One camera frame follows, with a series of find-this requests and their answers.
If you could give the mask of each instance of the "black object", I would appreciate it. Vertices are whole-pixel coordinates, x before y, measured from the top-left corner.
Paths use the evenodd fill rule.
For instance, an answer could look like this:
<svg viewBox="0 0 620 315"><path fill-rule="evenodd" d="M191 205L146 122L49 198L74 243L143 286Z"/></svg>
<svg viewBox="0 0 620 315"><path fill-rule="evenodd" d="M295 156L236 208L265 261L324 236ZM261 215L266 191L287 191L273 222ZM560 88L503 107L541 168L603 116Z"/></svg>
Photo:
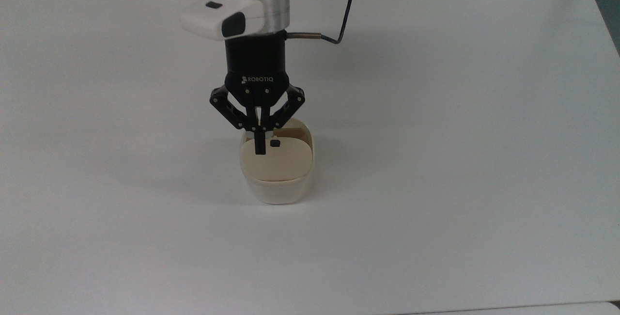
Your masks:
<svg viewBox="0 0 620 315"><path fill-rule="evenodd" d="M224 37L231 37L235 35L241 35L246 31L246 15L242 12L237 12L234 15L224 19L222 22L222 35Z"/></svg>
<svg viewBox="0 0 620 315"><path fill-rule="evenodd" d="M306 101L301 88L289 83L285 72L284 30L268 35L226 40L228 74L224 86L211 92L210 102L235 128L254 132L255 153L266 153L265 134L281 128ZM271 108L286 93L286 103L271 114ZM235 108L228 94L246 113ZM256 108L261 108L260 119Z"/></svg>
<svg viewBox="0 0 620 315"><path fill-rule="evenodd" d="M339 44L342 41L342 37L345 35L345 28L347 28L347 20L348 20L348 13L351 10L351 3L353 2L353 0L348 0L347 1L347 9L345 10L345 16L342 19L342 26L341 26L341 33L338 36L337 40L332 39L331 37L328 37L327 35L321 35L321 39L325 40L325 41L329 41L332 44Z"/></svg>
<svg viewBox="0 0 620 315"><path fill-rule="evenodd" d="M214 1L209 1L208 3L206 3L206 7L218 9L222 7L222 4Z"/></svg>

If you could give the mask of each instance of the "beige lid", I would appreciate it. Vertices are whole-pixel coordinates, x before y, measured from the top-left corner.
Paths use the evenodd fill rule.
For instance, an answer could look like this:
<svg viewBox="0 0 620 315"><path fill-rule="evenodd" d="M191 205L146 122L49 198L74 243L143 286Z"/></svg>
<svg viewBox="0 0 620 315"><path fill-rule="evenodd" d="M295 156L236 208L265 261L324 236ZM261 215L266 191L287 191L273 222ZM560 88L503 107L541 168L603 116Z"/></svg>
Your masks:
<svg viewBox="0 0 620 315"><path fill-rule="evenodd" d="M294 180L312 168L312 149L297 138L266 139L266 154L254 152L254 139L241 146L241 166L246 174L266 182Z"/></svg>

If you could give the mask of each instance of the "white plastic bowl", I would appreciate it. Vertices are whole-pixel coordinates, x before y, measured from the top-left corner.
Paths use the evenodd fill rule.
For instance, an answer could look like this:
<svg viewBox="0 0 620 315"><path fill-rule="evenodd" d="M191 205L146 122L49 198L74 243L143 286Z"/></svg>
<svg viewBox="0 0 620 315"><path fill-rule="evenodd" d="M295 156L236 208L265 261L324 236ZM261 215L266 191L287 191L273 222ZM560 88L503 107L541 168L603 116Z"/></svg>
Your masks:
<svg viewBox="0 0 620 315"><path fill-rule="evenodd" d="M279 141L279 146L271 141ZM250 191L264 203L299 201L310 187L315 161L310 130L297 119L273 131L273 138L266 139L265 155L255 154L254 139L245 134L241 139L241 170Z"/></svg>

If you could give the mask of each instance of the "white table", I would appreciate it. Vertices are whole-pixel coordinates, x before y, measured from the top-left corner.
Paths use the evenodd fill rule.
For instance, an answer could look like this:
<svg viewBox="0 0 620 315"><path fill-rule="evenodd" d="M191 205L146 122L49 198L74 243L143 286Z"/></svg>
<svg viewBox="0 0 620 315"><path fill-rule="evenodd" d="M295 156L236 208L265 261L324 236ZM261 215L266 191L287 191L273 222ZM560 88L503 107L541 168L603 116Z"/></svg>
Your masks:
<svg viewBox="0 0 620 315"><path fill-rule="evenodd" d="M0 313L378 315L620 298L594 0L354 0L288 43L312 192L248 197L193 0L0 0ZM292 0L334 35L346 0Z"/></svg>

